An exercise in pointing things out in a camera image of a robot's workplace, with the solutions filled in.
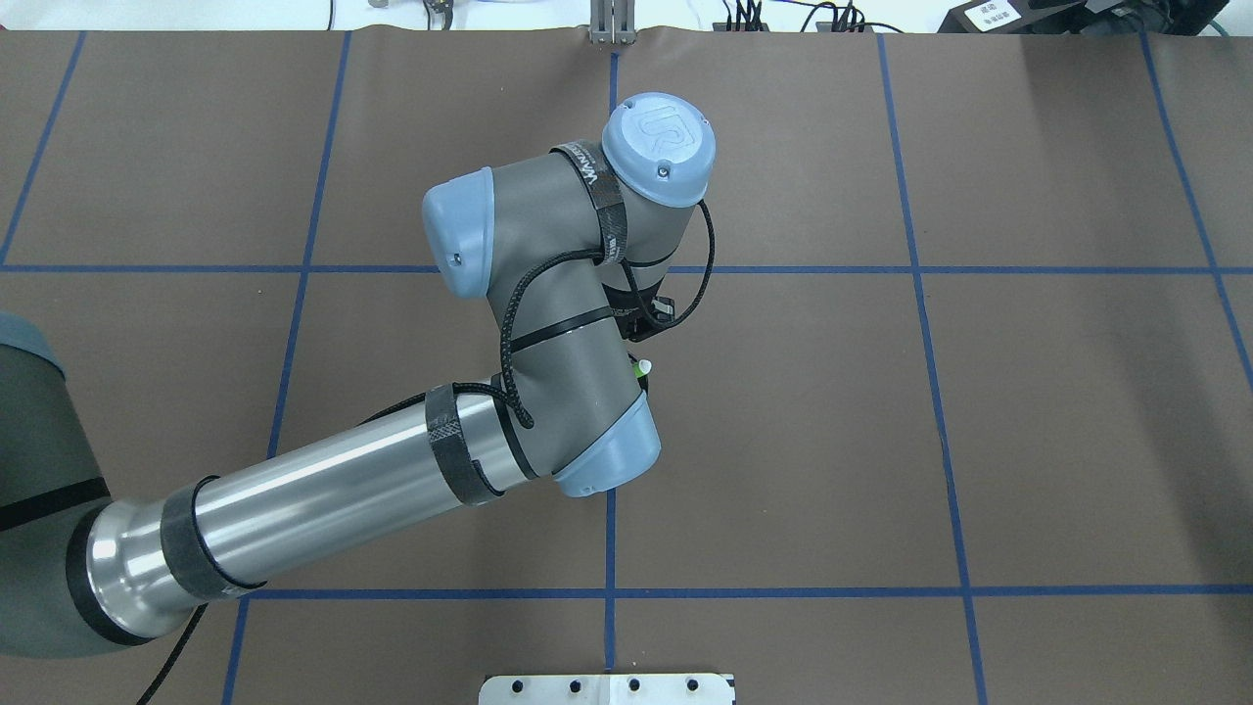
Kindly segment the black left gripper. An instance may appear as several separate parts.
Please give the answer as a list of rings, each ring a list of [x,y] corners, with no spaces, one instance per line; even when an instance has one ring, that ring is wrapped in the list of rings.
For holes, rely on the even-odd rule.
[[[658,296],[659,289],[662,286],[654,284],[632,293],[605,286],[606,303],[623,341],[647,341],[675,323],[674,301]]]

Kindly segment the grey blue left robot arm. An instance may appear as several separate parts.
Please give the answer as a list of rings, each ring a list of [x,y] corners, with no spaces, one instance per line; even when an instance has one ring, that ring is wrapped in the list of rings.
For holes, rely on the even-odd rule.
[[[658,289],[692,214],[709,215],[715,154],[697,106],[647,91],[599,140],[430,188],[434,260],[492,309],[497,374],[149,503],[112,497],[45,336],[4,312],[4,655],[188,639],[211,604],[528,481],[585,498],[638,478],[662,438],[626,343],[685,321]]]

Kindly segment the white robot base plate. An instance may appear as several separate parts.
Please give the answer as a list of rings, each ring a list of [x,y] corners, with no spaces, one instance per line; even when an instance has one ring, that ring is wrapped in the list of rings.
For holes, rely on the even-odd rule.
[[[558,674],[497,675],[482,682],[479,704],[737,704],[732,675]]]

